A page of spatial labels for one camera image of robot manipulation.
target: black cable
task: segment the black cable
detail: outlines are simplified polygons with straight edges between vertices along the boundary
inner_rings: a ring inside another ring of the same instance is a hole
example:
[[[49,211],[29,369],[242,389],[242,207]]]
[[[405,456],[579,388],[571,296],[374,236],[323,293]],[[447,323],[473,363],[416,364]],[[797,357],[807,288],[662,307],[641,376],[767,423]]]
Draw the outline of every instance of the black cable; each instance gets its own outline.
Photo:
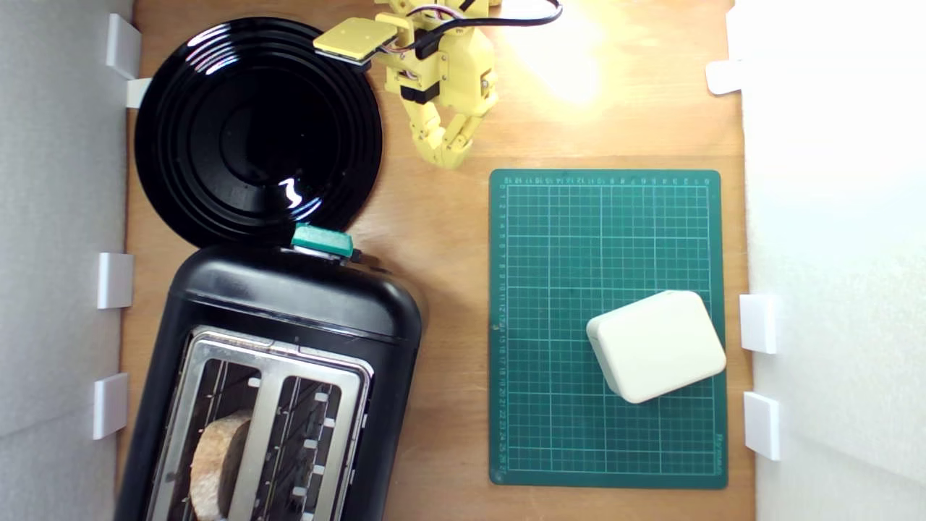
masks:
[[[504,27],[532,27],[536,25],[545,25],[551,21],[558,19],[559,15],[563,14],[563,6],[559,3],[559,0],[546,0],[550,3],[556,10],[553,14],[536,19],[503,19],[503,18],[484,18],[484,19],[452,19],[446,21],[441,25],[437,26],[435,29],[432,29],[420,38],[416,38],[415,42],[409,45],[408,47],[403,47],[403,51],[410,51],[423,47],[425,45],[434,44],[441,36],[451,29],[459,29],[461,27],[485,27],[485,26],[504,26]]]

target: black plate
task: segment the black plate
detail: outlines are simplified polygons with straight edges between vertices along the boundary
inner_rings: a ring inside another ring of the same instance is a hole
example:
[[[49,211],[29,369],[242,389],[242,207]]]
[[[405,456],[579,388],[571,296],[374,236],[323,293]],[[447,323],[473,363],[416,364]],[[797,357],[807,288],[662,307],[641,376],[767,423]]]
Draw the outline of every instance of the black plate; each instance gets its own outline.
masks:
[[[317,55],[321,32],[274,18],[200,32],[157,71],[135,128],[145,194],[198,247],[289,244],[344,229],[366,201],[382,124],[366,76]]]

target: white wall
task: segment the white wall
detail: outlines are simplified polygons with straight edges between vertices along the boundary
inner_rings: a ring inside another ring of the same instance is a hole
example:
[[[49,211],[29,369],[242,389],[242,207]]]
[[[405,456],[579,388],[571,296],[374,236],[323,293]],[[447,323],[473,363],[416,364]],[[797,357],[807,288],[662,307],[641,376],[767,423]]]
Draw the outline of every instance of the white wall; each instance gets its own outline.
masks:
[[[0,519],[111,516],[116,441],[93,382],[119,367],[97,254],[125,235],[125,80],[106,17],[131,0],[0,0]]]
[[[750,290],[780,303],[781,352],[753,359],[782,406],[757,519],[926,519],[922,6],[741,7]]]

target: toaster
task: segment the toaster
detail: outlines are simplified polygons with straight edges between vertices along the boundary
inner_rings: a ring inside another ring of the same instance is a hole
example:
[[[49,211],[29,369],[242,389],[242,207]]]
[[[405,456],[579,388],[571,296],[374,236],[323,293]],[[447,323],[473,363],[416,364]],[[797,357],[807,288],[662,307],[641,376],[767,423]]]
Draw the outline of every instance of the toaster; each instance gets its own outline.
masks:
[[[380,519],[420,302],[390,274],[322,249],[197,251],[169,290],[117,519],[203,521],[197,451],[210,425],[242,412],[249,426],[219,449],[237,453],[213,469],[224,476],[206,519]]]

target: metal toaster grill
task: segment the metal toaster grill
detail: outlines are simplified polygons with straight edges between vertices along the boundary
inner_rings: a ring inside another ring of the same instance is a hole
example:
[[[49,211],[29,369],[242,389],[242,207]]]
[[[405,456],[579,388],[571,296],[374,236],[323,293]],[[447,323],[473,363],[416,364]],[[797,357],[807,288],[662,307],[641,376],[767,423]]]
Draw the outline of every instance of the metal toaster grill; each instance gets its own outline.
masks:
[[[148,521],[195,521],[190,464],[203,429],[252,410],[229,521],[339,519],[365,422],[363,360],[215,328],[193,332]]]

